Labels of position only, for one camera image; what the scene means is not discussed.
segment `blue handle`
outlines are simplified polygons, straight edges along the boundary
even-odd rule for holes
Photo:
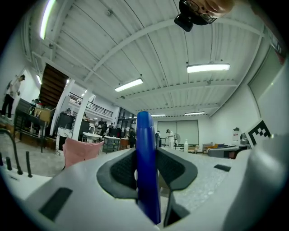
[[[161,222],[154,123],[147,111],[137,115],[136,154],[138,205],[155,223]]]

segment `fluorescent light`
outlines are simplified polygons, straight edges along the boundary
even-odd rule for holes
[[[42,38],[42,39],[45,38],[45,31],[46,31],[48,18],[49,18],[50,12],[52,10],[52,7],[53,7],[55,1],[56,0],[49,0],[47,3],[47,6],[45,8],[42,23],[41,23],[41,29],[40,29],[40,38]]]
[[[141,78],[139,78],[139,79],[136,79],[136,80],[134,80],[134,81],[132,81],[132,82],[130,82],[130,83],[127,83],[127,84],[125,84],[125,85],[122,85],[121,87],[115,88],[114,90],[115,90],[116,92],[120,92],[120,91],[123,91],[123,90],[125,90],[125,89],[128,89],[128,88],[134,87],[134,86],[136,86],[136,85],[139,85],[139,84],[141,84],[141,83],[143,83],[143,80],[142,80]]]
[[[212,71],[212,70],[229,70],[230,64],[198,64],[187,66],[188,73],[200,72],[200,71]]]
[[[205,112],[204,111],[201,111],[201,112],[191,112],[191,113],[185,113],[185,116],[191,116],[191,115],[202,115],[204,114]]]
[[[152,115],[152,117],[157,117],[157,116],[166,116],[166,115],[165,114]]]
[[[41,83],[41,79],[40,79],[39,75],[37,74],[36,77],[37,77],[37,79],[38,79],[38,82],[39,82],[40,85],[41,85],[42,83]]]

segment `staircase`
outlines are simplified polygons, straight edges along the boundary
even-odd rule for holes
[[[44,106],[55,108],[62,95],[68,76],[46,64],[42,77],[39,100]]]

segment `ceiling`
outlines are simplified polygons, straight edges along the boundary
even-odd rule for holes
[[[247,6],[185,32],[173,22],[178,0],[63,0],[56,2],[41,40],[45,4],[29,18],[36,68],[41,72],[49,63],[133,113],[212,115],[246,76],[264,36],[263,23]],[[188,64],[209,62],[230,63],[231,68],[186,72]],[[143,84],[114,91],[139,77]]]

